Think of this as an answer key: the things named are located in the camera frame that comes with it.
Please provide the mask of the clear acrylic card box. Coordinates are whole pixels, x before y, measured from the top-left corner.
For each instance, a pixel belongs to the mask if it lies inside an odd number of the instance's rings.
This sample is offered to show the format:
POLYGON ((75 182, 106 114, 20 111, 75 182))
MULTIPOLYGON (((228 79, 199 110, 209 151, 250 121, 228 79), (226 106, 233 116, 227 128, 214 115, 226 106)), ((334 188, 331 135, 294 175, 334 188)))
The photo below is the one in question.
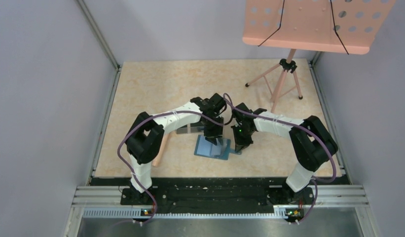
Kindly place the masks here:
POLYGON ((177 134, 190 134, 190 133, 201 133, 204 130, 204 125, 201 122, 191 123, 182 126, 176 130, 177 134))

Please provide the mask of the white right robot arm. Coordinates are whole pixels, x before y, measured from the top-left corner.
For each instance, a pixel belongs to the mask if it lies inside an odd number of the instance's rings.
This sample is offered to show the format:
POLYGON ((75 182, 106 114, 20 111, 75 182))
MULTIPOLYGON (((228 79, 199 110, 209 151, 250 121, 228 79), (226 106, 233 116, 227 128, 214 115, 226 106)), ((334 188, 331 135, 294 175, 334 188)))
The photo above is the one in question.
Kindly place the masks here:
POLYGON ((332 176, 326 182, 335 180, 337 169, 333 156, 338 145, 317 116, 289 118, 262 108, 253 111, 241 103, 232 108, 232 117, 237 152, 253 144, 252 135, 256 132, 272 134, 291 144, 296 164, 275 195, 277 203, 296 203, 301 199, 310 181, 317 179, 319 168, 327 162, 331 164, 332 176))

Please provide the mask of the blue leather card holder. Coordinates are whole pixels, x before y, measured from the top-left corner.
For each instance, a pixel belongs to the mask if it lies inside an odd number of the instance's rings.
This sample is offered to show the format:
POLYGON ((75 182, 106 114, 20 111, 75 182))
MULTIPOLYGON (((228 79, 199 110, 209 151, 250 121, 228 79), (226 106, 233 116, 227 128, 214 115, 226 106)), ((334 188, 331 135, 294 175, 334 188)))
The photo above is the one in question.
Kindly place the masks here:
POLYGON ((198 135, 196 146, 194 149, 195 156, 228 160, 230 154, 238 155, 234 153, 234 149, 231 147, 230 139, 225 139, 225 151, 216 151, 216 146, 208 142, 205 139, 205 136, 198 135))

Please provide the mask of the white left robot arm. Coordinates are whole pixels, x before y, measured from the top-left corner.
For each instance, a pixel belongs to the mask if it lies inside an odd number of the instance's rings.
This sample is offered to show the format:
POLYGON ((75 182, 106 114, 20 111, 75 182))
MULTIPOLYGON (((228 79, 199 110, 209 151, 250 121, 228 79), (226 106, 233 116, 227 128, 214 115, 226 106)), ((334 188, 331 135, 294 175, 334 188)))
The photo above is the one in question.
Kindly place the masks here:
POLYGON ((165 135, 185 125, 200 122, 208 141, 216 145, 222 138, 224 119, 221 113, 226 107, 224 98, 215 93, 205 99, 194 97, 163 113, 139 113, 116 151, 131 173, 130 188, 121 203, 131 201, 132 204, 156 206, 157 201, 150 190, 151 164, 161 151, 165 135))

